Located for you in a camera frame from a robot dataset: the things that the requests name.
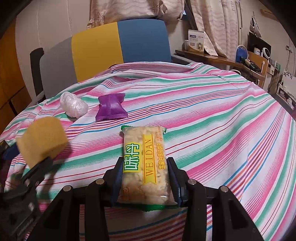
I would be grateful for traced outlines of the purple candy wrapper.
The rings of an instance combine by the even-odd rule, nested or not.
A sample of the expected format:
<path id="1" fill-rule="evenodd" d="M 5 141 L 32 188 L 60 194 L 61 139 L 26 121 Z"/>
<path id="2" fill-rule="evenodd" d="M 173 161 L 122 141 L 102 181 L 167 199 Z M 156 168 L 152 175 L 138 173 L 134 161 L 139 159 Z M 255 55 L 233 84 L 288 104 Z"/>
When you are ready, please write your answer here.
<path id="1" fill-rule="evenodd" d="M 124 99 L 125 93 L 113 93 L 100 96 L 98 98 L 99 110 L 95 120 L 103 121 L 127 118 L 128 113 L 121 105 Z"/>

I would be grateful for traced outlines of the white medicine box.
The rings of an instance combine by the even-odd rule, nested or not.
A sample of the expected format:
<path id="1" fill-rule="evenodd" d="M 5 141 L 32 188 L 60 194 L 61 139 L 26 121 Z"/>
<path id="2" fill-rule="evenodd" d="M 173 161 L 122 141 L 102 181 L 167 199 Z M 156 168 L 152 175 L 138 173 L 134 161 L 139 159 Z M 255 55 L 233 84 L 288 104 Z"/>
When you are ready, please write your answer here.
<path id="1" fill-rule="evenodd" d="M 193 52 L 204 52 L 204 32 L 188 30 L 188 49 Z"/>

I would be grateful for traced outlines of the orange wooden wardrobe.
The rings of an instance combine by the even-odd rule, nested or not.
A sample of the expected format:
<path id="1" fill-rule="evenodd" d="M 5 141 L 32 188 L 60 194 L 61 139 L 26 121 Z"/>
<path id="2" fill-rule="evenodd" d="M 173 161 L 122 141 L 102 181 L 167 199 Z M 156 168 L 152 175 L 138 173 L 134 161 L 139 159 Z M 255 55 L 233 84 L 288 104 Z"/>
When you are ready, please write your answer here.
<path id="1" fill-rule="evenodd" d="M 32 101 L 16 54 L 15 27 L 13 20 L 1 38 L 1 132 Z"/>

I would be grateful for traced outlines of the blue round object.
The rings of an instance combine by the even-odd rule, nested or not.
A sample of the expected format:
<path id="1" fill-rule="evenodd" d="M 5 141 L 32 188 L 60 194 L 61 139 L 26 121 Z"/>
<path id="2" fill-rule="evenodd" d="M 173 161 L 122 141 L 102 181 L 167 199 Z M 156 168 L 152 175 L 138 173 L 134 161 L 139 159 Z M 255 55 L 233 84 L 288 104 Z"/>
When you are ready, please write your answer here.
<path id="1" fill-rule="evenodd" d="M 236 49 L 235 62 L 240 63 L 241 57 L 248 59 L 248 51 L 244 45 L 238 45 L 238 47 Z"/>

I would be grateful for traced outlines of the Weidan snack packet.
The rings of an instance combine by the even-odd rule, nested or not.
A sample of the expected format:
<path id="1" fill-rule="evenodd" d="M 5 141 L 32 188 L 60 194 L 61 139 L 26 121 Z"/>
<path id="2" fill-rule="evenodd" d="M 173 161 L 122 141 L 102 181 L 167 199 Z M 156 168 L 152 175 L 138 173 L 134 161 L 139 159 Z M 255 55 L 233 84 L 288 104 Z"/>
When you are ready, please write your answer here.
<path id="1" fill-rule="evenodd" d="M 118 202 L 142 209 L 175 207 L 162 126 L 122 126 L 123 172 Z"/>

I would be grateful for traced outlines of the grey yellow blue chair back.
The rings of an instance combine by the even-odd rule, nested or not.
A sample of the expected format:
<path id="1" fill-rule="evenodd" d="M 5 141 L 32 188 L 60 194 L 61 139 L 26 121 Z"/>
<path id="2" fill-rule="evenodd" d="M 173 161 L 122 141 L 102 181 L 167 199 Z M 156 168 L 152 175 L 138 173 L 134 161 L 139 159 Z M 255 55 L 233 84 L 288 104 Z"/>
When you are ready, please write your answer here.
<path id="1" fill-rule="evenodd" d="M 124 20 L 79 32 L 41 57 L 45 97 L 53 97 L 113 65 L 139 61 L 171 62 L 164 21 Z"/>

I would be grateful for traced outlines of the pink patterned curtain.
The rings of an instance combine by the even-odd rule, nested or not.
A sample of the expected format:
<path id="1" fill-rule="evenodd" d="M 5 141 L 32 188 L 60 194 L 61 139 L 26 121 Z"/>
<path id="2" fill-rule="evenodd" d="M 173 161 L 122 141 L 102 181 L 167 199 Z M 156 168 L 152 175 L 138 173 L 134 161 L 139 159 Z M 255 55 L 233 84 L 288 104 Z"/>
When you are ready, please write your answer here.
<path id="1" fill-rule="evenodd" d="M 204 49 L 213 56 L 235 58 L 238 46 L 237 1 L 91 1 L 88 28 L 121 20 L 180 20 L 189 9 L 192 28 L 205 34 Z"/>

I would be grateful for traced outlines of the black rolled mat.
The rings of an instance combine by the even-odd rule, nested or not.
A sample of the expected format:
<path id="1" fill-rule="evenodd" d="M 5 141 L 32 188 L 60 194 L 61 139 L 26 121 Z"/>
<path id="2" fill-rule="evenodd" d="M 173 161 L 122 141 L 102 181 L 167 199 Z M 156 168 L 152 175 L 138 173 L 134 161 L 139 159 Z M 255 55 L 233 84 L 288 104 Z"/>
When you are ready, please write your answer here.
<path id="1" fill-rule="evenodd" d="M 40 59 L 43 55 L 44 55 L 43 48 L 34 49 L 30 53 L 31 73 L 32 73 L 32 79 L 33 79 L 36 96 L 38 96 L 43 91 L 41 72 L 40 72 Z"/>

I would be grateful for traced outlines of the yellow sponge block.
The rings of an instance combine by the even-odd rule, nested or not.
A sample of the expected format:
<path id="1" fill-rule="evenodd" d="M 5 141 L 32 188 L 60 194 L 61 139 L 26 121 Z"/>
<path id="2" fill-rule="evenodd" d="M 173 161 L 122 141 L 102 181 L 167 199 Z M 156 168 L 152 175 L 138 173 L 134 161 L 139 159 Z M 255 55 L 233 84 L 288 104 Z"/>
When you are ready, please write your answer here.
<path id="1" fill-rule="evenodd" d="M 29 168 L 50 157 L 54 159 L 68 144 L 59 119 L 49 116 L 33 121 L 16 145 Z"/>

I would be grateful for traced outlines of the striped pink green bedsheet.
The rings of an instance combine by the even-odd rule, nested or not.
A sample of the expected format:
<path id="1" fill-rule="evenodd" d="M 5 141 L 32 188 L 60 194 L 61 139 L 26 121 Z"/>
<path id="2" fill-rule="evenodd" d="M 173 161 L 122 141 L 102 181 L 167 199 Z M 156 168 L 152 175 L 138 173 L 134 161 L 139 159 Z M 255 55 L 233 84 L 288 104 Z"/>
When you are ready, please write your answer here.
<path id="1" fill-rule="evenodd" d="M 242 76 L 202 63 L 120 64 L 67 88 L 88 104 L 67 117 L 58 95 L 22 111 L 1 134 L 12 145 L 39 118 L 58 118 L 69 146 L 37 188 L 45 210 L 65 186 L 83 187 L 123 153 L 121 127 L 163 126 L 165 151 L 205 186 L 228 186 L 265 240 L 283 240 L 295 218 L 295 120 Z M 125 93 L 128 117 L 96 121 L 98 98 Z"/>

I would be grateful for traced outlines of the white plastic wrapped ball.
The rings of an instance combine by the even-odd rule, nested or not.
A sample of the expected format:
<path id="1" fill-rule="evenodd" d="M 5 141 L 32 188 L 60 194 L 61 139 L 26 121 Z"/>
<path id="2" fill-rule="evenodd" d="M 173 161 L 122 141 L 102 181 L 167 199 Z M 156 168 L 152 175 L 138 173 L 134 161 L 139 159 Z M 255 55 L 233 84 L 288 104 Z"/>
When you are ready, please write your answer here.
<path id="1" fill-rule="evenodd" d="M 88 104 L 70 92 L 62 93 L 60 106 L 71 118 L 80 118 L 88 112 Z"/>

